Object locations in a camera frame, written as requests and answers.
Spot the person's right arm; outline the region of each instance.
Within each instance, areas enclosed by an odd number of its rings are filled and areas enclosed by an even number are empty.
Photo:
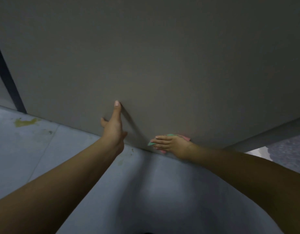
[[[178,136],[156,138],[154,147],[218,175],[263,208],[284,233],[300,233],[299,173],[261,157],[203,148]]]

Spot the cleaning cloth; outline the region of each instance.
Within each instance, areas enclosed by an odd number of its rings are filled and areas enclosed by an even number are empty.
[[[183,135],[177,135],[177,136],[184,138],[186,141],[190,141],[190,138],[188,138],[188,137],[186,137],[186,136],[183,136]],[[150,142],[150,143],[148,144],[148,146],[151,146],[151,145],[154,145],[154,144],[156,144],[156,143]]]

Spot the pink cloth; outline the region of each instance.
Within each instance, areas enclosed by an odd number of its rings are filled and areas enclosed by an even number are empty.
[[[186,141],[190,141],[190,138],[188,138],[188,137],[186,137],[186,136],[183,136],[183,135],[178,135],[178,136],[184,138]]]

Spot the tiled floor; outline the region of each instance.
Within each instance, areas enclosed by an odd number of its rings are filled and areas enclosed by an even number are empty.
[[[0,107],[0,198],[99,137]],[[208,170],[125,145],[58,233],[281,233]]]

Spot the yellow stain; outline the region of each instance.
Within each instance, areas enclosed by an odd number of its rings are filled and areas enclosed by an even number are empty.
[[[21,121],[21,118],[18,118],[15,120],[15,127],[21,127],[21,126],[29,126],[34,125],[36,122],[41,121],[39,118],[33,118],[31,121]]]

